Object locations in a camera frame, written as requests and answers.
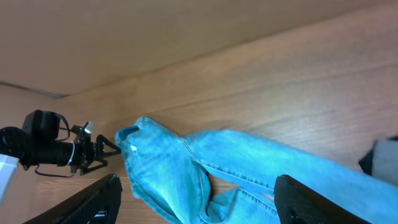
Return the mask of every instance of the wood grain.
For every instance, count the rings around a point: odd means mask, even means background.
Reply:
[[[0,2],[0,81],[74,94],[389,0]]]
[[[146,114],[178,134],[238,129],[359,169],[375,139],[398,133],[397,36],[392,2],[56,100],[53,108],[70,123],[94,121],[95,134],[110,139]],[[118,223],[164,222],[131,195],[121,157],[83,177],[40,178],[30,215],[107,173],[123,180]],[[212,184],[216,194],[233,187]]]

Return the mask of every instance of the black cable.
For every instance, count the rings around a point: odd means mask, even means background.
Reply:
[[[39,174],[39,175],[42,175],[42,176],[45,176],[45,177],[63,177],[63,178],[69,178],[69,177],[73,177],[73,176],[76,174],[75,168],[74,168],[73,166],[72,166],[73,174],[70,175],[70,176],[55,175],[55,174],[43,174],[43,173],[37,171],[37,169],[38,169],[39,167],[40,167],[40,164],[37,164],[35,173],[36,173],[36,174]]]
[[[69,129],[68,121],[65,119],[64,116],[62,116],[60,114],[56,114],[56,116],[59,117],[65,123],[65,126],[67,127],[67,128],[60,128],[60,129],[68,131],[68,137],[66,137],[64,139],[58,139],[56,141],[65,141],[65,140],[67,140],[70,137],[70,129]]]

